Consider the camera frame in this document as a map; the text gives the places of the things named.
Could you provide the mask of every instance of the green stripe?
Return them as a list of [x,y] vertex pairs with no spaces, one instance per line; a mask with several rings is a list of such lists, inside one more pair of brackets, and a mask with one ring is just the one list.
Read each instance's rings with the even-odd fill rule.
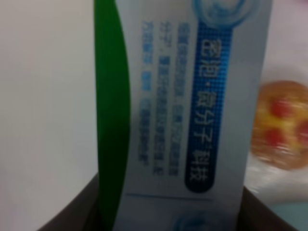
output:
[[128,158],[130,93],[126,47],[114,0],[95,0],[100,210],[106,231],[116,219]]

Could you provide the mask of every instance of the toothpaste packaging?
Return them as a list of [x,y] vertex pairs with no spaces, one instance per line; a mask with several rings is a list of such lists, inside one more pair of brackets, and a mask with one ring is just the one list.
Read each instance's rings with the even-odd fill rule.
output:
[[96,0],[106,231],[232,231],[271,0]]

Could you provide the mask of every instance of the pizza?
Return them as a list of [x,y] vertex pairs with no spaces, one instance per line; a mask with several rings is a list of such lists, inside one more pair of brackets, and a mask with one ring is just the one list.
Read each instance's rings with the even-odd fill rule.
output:
[[308,88],[293,81],[261,87],[251,151],[261,161],[291,170],[308,165]]

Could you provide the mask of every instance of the red topping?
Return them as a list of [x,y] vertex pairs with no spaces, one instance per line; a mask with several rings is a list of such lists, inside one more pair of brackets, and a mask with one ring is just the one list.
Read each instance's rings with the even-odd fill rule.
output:
[[265,139],[267,143],[272,147],[280,147],[285,145],[285,139],[283,132],[279,128],[272,128],[266,132]]
[[276,99],[272,102],[271,113],[281,119],[289,118],[293,114],[292,105],[287,99]]
[[297,132],[300,142],[304,145],[308,145],[308,120],[300,124]]

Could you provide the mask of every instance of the blue circular logo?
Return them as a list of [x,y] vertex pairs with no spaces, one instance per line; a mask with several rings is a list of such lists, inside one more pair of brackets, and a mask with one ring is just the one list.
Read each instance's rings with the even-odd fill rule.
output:
[[185,214],[177,221],[173,231],[217,231],[225,230],[224,222],[216,213],[195,212]]
[[197,16],[208,26],[232,28],[258,7],[258,0],[193,0]]

